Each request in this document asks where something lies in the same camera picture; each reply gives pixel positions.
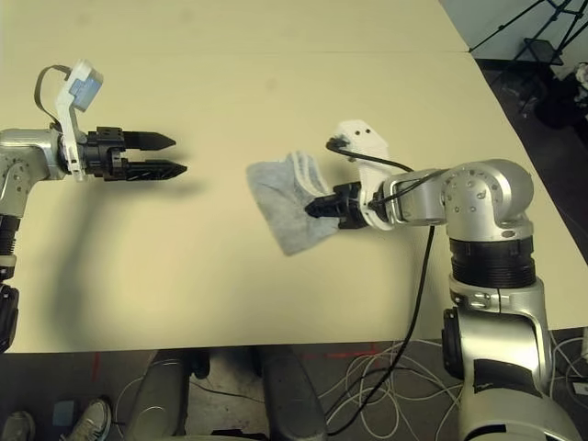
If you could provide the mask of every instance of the beige table surface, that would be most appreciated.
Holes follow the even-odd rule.
[[[164,183],[34,188],[10,281],[21,291],[14,352],[401,338],[425,229],[340,232],[285,257],[246,185],[248,164],[297,149],[330,184],[356,179],[323,146],[338,121],[357,118],[414,168],[492,157],[525,166],[549,324],[588,324],[586,264],[438,3],[332,4],[4,3],[2,127],[43,127],[37,72],[85,57],[105,83],[82,129],[160,131],[178,144],[165,155],[189,167]],[[48,76],[46,99],[58,78]],[[441,228],[420,336],[440,334],[449,271]]]

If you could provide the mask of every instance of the gray cloth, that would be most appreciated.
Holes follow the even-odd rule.
[[[311,156],[290,153],[286,160],[247,167],[255,202],[285,255],[313,247],[339,231],[336,218],[315,219],[304,207],[330,193]]]

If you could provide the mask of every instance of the white wall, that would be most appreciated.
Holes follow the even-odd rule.
[[[577,9],[581,2],[582,0],[573,0],[570,8]],[[499,25],[532,5],[534,0],[440,0],[440,3],[461,37],[472,47],[495,31]],[[552,14],[553,8],[547,2],[537,6],[480,46],[473,55],[476,58],[495,60],[513,58],[520,50],[523,38],[533,37]],[[561,15],[556,22],[549,25],[541,38],[557,46],[570,23],[571,16]],[[566,63],[565,71],[571,70],[580,61],[588,60],[588,29],[564,52],[562,59]]]

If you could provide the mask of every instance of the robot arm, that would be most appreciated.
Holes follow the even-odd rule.
[[[341,123],[327,148],[356,159],[360,182],[316,198],[310,215],[339,217],[340,228],[447,225],[456,306],[445,311],[443,352],[447,371],[464,380],[461,439],[579,440],[545,394],[551,357],[525,215],[530,175],[505,160],[393,175],[368,161],[387,159],[388,146],[358,120]]]
[[[88,108],[102,85],[102,75],[84,60],[72,70],[59,67],[69,73],[55,101],[58,118],[51,116],[50,128],[0,131],[0,354],[12,344],[18,316],[18,291],[4,281],[14,275],[15,235],[25,213],[28,194],[36,183],[61,180],[67,175],[73,175],[79,182],[85,181],[87,175],[105,181],[162,180],[187,169],[166,160],[130,162],[123,157],[127,149],[156,151],[175,144],[159,133],[123,131],[116,127],[82,132],[75,111]],[[40,81],[35,100],[48,113],[40,104]]]

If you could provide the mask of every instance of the shoe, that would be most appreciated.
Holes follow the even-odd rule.
[[[14,412],[4,424],[0,441],[32,441],[35,437],[35,422],[30,413]]]
[[[111,422],[112,416],[108,403],[104,400],[93,400],[65,439],[66,441],[104,441],[107,439]]]

